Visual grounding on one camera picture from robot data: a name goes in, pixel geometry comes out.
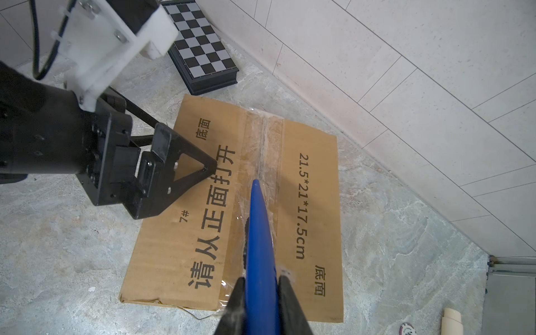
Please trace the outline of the brown cardboard express box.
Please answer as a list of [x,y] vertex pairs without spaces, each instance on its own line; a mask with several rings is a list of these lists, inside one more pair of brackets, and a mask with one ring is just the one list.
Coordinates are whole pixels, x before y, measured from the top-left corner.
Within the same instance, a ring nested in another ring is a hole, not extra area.
[[221,311],[237,279],[259,267],[288,278],[307,320],[342,322],[336,137],[191,95],[174,128],[217,168],[142,222],[120,302]]

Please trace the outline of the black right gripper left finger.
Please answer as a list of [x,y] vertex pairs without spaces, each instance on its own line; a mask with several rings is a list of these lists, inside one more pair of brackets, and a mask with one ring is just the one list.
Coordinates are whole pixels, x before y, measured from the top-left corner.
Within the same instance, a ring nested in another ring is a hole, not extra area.
[[245,278],[240,277],[237,279],[214,335],[246,334],[247,311],[245,300]]

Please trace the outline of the black white chessboard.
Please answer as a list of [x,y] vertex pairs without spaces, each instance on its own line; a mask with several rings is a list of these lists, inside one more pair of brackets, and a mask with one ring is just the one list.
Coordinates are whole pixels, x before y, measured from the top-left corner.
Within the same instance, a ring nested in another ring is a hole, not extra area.
[[239,69],[195,1],[161,3],[179,31],[168,51],[190,94],[237,83]]

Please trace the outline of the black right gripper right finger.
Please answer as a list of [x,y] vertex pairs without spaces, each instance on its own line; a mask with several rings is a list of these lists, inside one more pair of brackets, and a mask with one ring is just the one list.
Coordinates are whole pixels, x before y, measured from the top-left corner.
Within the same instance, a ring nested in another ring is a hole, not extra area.
[[310,325],[302,311],[297,296],[287,276],[279,277],[279,318],[281,334],[313,335]]

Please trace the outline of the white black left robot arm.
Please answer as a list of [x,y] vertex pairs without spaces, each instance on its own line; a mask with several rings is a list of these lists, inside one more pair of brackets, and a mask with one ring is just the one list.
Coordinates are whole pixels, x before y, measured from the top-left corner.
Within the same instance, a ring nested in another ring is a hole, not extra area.
[[1,66],[1,183],[74,174],[96,206],[158,216],[215,173],[209,154],[108,88],[96,109],[68,90]]

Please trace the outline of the blue box cutter knife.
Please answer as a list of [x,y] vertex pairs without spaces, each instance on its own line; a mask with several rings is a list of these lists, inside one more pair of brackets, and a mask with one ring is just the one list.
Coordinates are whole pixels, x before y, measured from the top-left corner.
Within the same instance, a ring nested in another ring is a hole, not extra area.
[[245,299],[247,334],[281,333],[272,233],[258,180],[251,187]]

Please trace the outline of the aluminium corner post right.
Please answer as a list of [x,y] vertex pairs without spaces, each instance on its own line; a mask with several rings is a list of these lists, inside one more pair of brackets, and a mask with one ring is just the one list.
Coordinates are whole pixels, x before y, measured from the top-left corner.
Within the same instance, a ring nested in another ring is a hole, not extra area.
[[491,256],[483,334],[535,333],[535,258]]

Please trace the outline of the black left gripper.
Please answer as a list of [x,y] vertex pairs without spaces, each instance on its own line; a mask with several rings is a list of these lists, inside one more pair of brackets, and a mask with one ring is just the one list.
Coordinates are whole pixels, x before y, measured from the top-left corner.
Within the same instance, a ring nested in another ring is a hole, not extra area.
[[[154,134],[133,136],[133,118],[126,112],[155,128]],[[216,159],[112,87],[97,100],[89,120],[88,161],[77,178],[93,205],[123,203],[133,219],[158,216],[216,172]],[[151,149],[141,153],[141,148],[148,145]],[[202,168],[177,180],[182,156],[197,161]]]

